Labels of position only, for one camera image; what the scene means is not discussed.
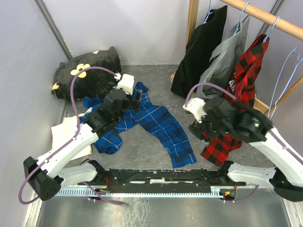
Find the red black plaid shirt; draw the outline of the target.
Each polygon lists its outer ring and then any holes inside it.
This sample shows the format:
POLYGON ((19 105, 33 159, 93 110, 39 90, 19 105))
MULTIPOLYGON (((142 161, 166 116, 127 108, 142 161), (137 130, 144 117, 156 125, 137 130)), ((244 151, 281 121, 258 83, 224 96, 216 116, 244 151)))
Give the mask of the red black plaid shirt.
MULTIPOLYGON (((267 35, 258 36, 240 57, 239 63, 235 65, 234 74, 230 77, 225 88, 248 107, 254 106, 255 80, 261 70, 262 60, 268 46, 269 38, 267 35)), ((210 139, 209 135, 203 132, 202 138, 208 145, 203 149, 201 156, 217 167, 224 163, 230 151, 242 146, 242 141, 228 134, 221 134, 210 139)))

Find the light blue wire hanger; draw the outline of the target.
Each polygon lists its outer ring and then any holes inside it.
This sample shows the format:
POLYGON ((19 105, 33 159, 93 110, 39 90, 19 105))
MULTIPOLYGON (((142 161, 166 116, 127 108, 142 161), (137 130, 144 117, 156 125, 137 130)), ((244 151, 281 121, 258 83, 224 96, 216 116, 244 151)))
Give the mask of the light blue wire hanger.
POLYGON ((270 34, 272 33, 272 31, 273 31, 273 29, 275 28, 275 26, 276 26, 276 24, 277 24, 277 22, 278 22, 279 19, 280 19, 280 16, 277 16, 277 18, 276 18, 274 24, 273 24, 272 27, 270 28, 270 30, 269 30, 269 32, 267 33, 266 37, 263 39, 263 43, 265 43, 265 42, 268 40, 270 34))

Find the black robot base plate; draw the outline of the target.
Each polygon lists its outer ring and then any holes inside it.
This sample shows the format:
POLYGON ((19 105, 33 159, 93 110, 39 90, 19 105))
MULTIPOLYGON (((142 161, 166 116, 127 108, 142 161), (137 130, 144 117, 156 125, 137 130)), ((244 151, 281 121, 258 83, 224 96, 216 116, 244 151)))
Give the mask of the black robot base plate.
POLYGON ((225 169, 109 169, 103 170, 88 184, 104 186, 113 193, 210 192, 211 187, 245 185, 230 179, 225 169))

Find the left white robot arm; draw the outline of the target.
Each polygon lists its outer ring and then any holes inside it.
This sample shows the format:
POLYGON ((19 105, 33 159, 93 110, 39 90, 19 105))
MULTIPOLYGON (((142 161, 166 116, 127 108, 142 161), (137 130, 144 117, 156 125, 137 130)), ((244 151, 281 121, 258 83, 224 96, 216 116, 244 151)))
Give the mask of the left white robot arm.
POLYGON ((65 168, 65 165, 84 148, 113 130, 126 111, 138 111, 141 97, 140 89, 134 95, 122 89, 112 89, 83 122, 77 123, 71 139, 57 150, 50 150, 36 159, 29 156, 24 160, 24 182, 42 201, 51 199, 62 187, 74 183, 92 181, 101 184, 105 179, 104 169, 95 161, 76 168, 65 168))

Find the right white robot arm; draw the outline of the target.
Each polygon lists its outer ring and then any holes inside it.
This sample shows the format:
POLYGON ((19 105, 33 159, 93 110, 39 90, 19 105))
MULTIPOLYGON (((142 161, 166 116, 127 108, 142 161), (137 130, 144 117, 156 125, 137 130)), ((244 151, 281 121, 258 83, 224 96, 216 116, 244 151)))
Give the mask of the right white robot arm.
POLYGON ((302 202, 303 158, 263 113, 238 100, 229 103, 222 97, 208 101, 191 98, 183 109, 194 116, 190 130, 198 138, 203 132, 211 139, 230 135, 258 149, 274 164, 271 168, 261 168, 229 161, 217 173, 221 184, 232 181, 255 184, 273 190, 288 201, 302 202))

